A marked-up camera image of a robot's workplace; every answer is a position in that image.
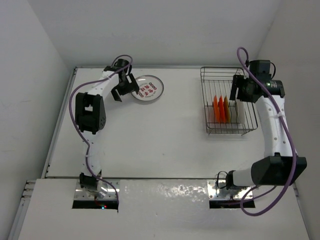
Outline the plain white plate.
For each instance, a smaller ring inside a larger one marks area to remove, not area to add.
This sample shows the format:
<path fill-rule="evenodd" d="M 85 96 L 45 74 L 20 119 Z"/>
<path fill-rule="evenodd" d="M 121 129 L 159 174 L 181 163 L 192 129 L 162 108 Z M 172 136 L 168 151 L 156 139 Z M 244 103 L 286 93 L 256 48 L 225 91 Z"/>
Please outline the plain white plate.
<path fill-rule="evenodd" d="M 235 108 L 236 108 L 237 122 L 244 126 L 246 123 L 244 103 L 242 101 L 237 100 L 235 102 Z"/>

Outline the white plate red lettering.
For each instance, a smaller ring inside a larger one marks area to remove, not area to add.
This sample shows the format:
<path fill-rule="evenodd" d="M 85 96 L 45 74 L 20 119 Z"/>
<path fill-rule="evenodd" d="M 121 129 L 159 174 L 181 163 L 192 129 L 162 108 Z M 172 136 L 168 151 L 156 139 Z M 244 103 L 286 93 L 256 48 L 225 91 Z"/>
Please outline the white plate red lettering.
<path fill-rule="evenodd" d="M 141 75 L 137 77 L 138 93 L 133 92 L 131 96 L 144 103 L 154 102 L 159 99 L 165 89 L 162 80 L 154 75 Z"/>

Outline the yellow rimmed dark plate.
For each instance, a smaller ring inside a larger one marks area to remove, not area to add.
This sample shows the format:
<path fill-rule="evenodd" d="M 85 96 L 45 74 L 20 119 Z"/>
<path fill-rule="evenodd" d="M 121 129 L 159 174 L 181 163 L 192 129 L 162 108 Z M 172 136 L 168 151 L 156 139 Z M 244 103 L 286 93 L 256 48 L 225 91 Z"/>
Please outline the yellow rimmed dark plate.
<path fill-rule="evenodd" d="M 231 114 L 230 114 L 230 108 L 229 108 L 229 102 L 228 102 L 227 96 L 224 97 L 223 107 L 224 107 L 225 121 L 227 123 L 230 123 L 231 122 Z"/>

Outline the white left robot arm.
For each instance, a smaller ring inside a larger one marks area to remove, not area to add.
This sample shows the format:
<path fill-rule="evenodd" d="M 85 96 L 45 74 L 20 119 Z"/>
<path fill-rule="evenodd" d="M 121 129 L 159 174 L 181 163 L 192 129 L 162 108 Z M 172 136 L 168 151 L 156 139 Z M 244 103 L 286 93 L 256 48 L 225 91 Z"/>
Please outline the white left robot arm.
<path fill-rule="evenodd" d="M 95 141 L 106 125 L 107 117 L 104 100 L 112 95 L 115 101 L 121 102 L 121 96 L 139 92 L 132 70 L 132 60 L 117 57 L 110 66 L 102 71 L 100 79 L 79 85 L 71 94 L 75 97 L 75 113 L 71 120 L 76 131 L 86 144 L 83 169 L 79 175 L 82 188 L 97 192 L 101 181 L 101 160 L 98 157 L 98 145 Z"/>

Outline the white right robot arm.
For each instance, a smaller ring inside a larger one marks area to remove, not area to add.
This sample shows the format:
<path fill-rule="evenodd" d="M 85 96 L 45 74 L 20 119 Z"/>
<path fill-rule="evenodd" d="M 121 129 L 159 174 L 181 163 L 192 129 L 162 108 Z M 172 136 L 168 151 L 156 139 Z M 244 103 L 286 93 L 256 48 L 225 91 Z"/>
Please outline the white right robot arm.
<path fill-rule="evenodd" d="M 305 157 L 291 146 L 284 111 L 285 90 L 273 80 L 269 60 L 248 62 L 250 75 L 234 75 L 230 100 L 255 104 L 264 138 L 264 157 L 246 170 L 231 170 L 227 190 L 250 186 L 290 186 L 307 167 Z"/>

